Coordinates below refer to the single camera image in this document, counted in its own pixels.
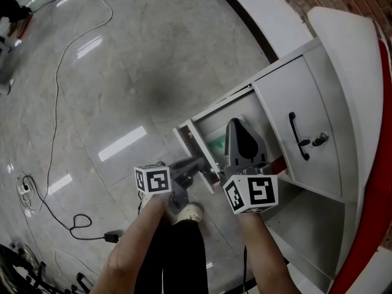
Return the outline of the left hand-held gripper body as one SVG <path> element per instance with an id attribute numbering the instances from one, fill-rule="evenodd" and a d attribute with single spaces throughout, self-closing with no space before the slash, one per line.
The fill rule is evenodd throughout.
<path id="1" fill-rule="evenodd" d="M 172 179 L 170 165 L 166 166 L 164 163 L 135 167 L 136 187 L 142 194 L 141 207 L 153 195 L 170 194 L 169 208 L 183 209 L 189 203 L 187 189 L 193 184 L 193 178 Z"/>

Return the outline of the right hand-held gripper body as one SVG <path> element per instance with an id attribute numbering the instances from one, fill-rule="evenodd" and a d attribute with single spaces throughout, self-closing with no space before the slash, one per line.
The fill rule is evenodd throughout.
<path id="1" fill-rule="evenodd" d="M 278 205 L 278 181 L 271 164 L 228 165 L 220 184 L 234 214 L 260 213 Z"/>

